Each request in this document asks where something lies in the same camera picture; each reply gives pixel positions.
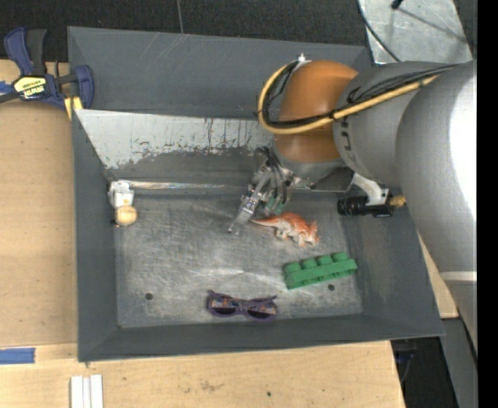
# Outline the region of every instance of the bin floor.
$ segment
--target bin floor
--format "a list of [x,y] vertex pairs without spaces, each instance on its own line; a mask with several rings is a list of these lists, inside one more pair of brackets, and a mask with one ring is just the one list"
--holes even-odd
[[237,298],[277,295],[278,319],[362,312],[355,276],[287,290],[283,267],[304,258],[348,253],[334,195],[295,195],[288,211],[317,221],[320,243],[299,247],[275,229],[227,228],[239,195],[138,195],[138,221],[115,231],[118,320],[123,327],[240,321],[206,309],[208,289]]

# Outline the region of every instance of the green lego brick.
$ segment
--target green lego brick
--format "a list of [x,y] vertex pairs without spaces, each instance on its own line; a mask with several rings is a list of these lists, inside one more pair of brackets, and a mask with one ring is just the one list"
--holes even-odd
[[351,275],[357,270],[357,263],[345,252],[308,258],[289,263],[285,267],[286,287],[295,289],[322,281],[334,280]]

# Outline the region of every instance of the purple sunglasses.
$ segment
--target purple sunglasses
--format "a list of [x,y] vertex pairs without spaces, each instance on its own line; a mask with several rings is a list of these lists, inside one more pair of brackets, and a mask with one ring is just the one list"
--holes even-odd
[[274,303],[276,296],[246,301],[222,293],[215,293],[213,290],[209,290],[208,293],[207,309],[217,317],[244,315],[249,319],[264,322],[274,319],[277,313],[277,305]]

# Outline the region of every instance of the gray bin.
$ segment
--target gray bin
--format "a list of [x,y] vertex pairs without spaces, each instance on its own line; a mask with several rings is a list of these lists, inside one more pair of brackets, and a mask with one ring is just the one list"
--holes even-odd
[[[263,82],[300,53],[362,71],[371,65],[366,49],[71,28],[69,50],[71,66],[89,65],[96,85],[93,109],[72,120],[80,360],[443,334],[408,211],[340,218],[337,192],[348,182],[341,171],[322,191],[297,192],[290,206],[319,220],[316,248],[279,243],[252,224],[241,237],[226,232],[252,174],[249,141],[265,138],[254,117]],[[209,120],[221,120],[220,128],[249,126],[254,137],[210,140],[209,150],[135,147],[139,136],[154,127],[162,132],[164,122],[175,127],[179,117],[195,126],[198,120],[203,127]],[[112,179],[143,184],[135,225],[112,225],[106,195]],[[166,182],[191,186],[153,187]],[[285,264],[340,251],[359,266],[347,279],[293,291],[281,284]],[[277,294],[280,315],[270,324],[213,318],[205,308],[207,288],[246,299]]]

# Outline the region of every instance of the wooden table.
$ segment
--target wooden table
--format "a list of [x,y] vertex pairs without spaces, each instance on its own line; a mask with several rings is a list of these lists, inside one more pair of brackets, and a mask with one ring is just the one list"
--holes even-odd
[[[0,60],[0,80],[17,76]],[[69,132],[50,106],[0,106],[0,347],[37,346],[35,364],[0,366],[1,407],[68,406],[70,377],[93,374],[106,408],[405,406],[389,342],[79,363]],[[427,264],[440,314],[456,317]]]

